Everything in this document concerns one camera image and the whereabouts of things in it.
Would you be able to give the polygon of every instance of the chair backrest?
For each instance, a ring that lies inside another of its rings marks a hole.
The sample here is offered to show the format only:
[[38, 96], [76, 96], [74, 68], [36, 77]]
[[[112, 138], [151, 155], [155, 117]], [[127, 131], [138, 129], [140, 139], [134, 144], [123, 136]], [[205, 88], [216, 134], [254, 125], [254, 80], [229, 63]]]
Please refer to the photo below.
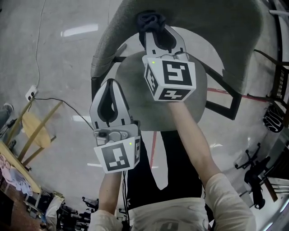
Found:
[[192, 31], [211, 43], [223, 62], [224, 80], [243, 91], [248, 61], [261, 33], [256, 0], [123, 0], [98, 44], [92, 78], [104, 74], [120, 45], [138, 32], [135, 17], [145, 10], [155, 10], [169, 26]]
[[280, 65], [276, 66], [273, 88], [271, 90], [270, 97], [281, 102], [283, 105], [287, 105], [284, 102], [284, 98], [287, 89], [288, 75], [289, 70], [287, 68]]

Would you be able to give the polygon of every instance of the wooden chair leg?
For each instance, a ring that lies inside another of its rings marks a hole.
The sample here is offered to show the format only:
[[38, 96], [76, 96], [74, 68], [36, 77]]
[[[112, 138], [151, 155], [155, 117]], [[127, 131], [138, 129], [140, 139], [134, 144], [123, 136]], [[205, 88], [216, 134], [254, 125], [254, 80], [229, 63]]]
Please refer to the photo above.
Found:
[[9, 147], [9, 143], [15, 133], [15, 131], [18, 129], [19, 125], [20, 125], [20, 122], [22, 120], [22, 117], [23, 115], [25, 114], [25, 112], [27, 111], [27, 109], [30, 107], [30, 105], [32, 104], [34, 98], [32, 98], [29, 103], [24, 107], [24, 109], [22, 110], [22, 112], [20, 113], [19, 117], [17, 118], [15, 124], [13, 125], [12, 129], [9, 131], [9, 134], [8, 134], [8, 138], [5, 142], [6, 146]]
[[31, 146], [33, 140], [36, 138], [36, 136], [38, 135], [38, 133], [40, 132], [41, 128], [43, 128], [46, 124], [46, 122], [50, 119], [50, 117], [53, 115], [53, 113], [59, 108], [59, 106], [62, 104], [62, 102], [59, 102], [48, 114], [47, 116], [44, 118], [44, 120], [40, 123], [40, 125], [35, 129], [35, 131], [33, 132], [33, 134], [30, 136], [29, 140], [27, 141], [27, 143], [25, 144], [24, 148], [22, 149], [18, 160], [21, 162], [27, 152], [27, 150], [29, 149], [29, 147]]
[[264, 179], [264, 184], [266, 186], [266, 188], [268, 189], [270, 196], [273, 199], [273, 202], [275, 202], [276, 200], [278, 200], [278, 196], [276, 194], [276, 192], [274, 191], [274, 188], [272, 187], [270, 181], [268, 180], [268, 178]]
[[44, 148], [40, 147], [35, 153], [33, 153], [30, 157], [28, 157], [27, 160], [22, 163], [22, 165], [23, 165], [24, 167], [25, 167], [26, 165], [28, 165], [36, 156], [38, 156], [38, 154], [39, 154], [43, 149], [44, 149]]

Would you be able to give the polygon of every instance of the wooden stool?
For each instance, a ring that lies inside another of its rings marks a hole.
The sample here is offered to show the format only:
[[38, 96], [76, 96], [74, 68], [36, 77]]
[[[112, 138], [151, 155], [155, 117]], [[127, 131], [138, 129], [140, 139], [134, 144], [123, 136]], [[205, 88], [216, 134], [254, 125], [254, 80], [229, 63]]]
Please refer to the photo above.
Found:
[[50, 139], [49, 133], [47, 129], [45, 128], [46, 122], [51, 118], [53, 113], [58, 109], [58, 107], [62, 104], [62, 102], [59, 102], [44, 118], [44, 120], [40, 121], [34, 114], [31, 112], [26, 112], [27, 109], [30, 107], [31, 103], [33, 102], [34, 98], [30, 100], [30, 102], [24, 107], [23, 111], [19, 115], [18, 119], [16, 120], [14, 126], [9, 132], [6, 146], [9, 147], [9, 143], [17, 130], [17, 128], [20, 125], [20, 121], [22, 121], [24, 131], [26, 135], [28, 136], [28, 141], [26, 142], [25, 146], [23, 147], [18, 160], [22, 162], [26, 152], [28, 151], [29, 147], [31, 146], [32, 142], [34, 142], [36, 145], [39, 146], [39, 149], [34, 152], [26, 161], [22, 163], [22, 165], [25, 167], [28, 165], [29, 162], [31, 162], [44, 148], [47, 148], [50, 146], [51, 142], [55, 140], [56, 137], [53, 137]]

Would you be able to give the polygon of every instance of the white sleeve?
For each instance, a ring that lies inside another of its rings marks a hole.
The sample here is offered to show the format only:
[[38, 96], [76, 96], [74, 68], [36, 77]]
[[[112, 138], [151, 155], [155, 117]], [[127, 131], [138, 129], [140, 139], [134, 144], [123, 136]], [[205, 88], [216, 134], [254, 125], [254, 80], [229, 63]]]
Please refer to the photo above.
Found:
[[121, 231], [122, 224], [117, 218], [104, 210], [91, 214], [88, 231]]
[[216, 174], [206, 185], [206, 203], [212, 209], [216, 231], [255, 231], [256, 220], [227, 177]]
[[48, 231], [56, 230], [56, 224], [57, 224], [57, 210], [61, 206], [61, 203], [63, 202], [63, 198], [60, 198], [59, 196], [55, 195], [53, 200], [50, 202], [45, 218], [46, 218], [46, 229]]

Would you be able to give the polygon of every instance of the white cable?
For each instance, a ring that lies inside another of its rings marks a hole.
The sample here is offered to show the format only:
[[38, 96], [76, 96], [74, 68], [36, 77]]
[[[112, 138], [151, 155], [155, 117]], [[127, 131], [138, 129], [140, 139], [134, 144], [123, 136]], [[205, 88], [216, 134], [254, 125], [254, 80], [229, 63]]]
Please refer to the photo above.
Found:
[[39, 71], [39, 66], [38, 66], [38, 61], [37, 61], [37, 52], [38, 52], [38, 44], [39, 44], [39, 37], [40, 37], [41, 17], [42, 17], [42, 13], [43, 13], [45, 2], [46, 2], [46, 0], [44, 0], [43, 6], [42, 6], [42, 10], [41, 10], [41, 14], [40, 14], [40, 22], [39, 22], [39, 29], [38, 29], [38, 39], [37, 39], [36, 52], [35, 52], [35, 60], [36, 60], [37, 70], [38, 70], [38, 81], [37, 81], [37, 84], [36, 84], [36, 88], [38, 88], [39, 81], [40, 81], [40, 71]]

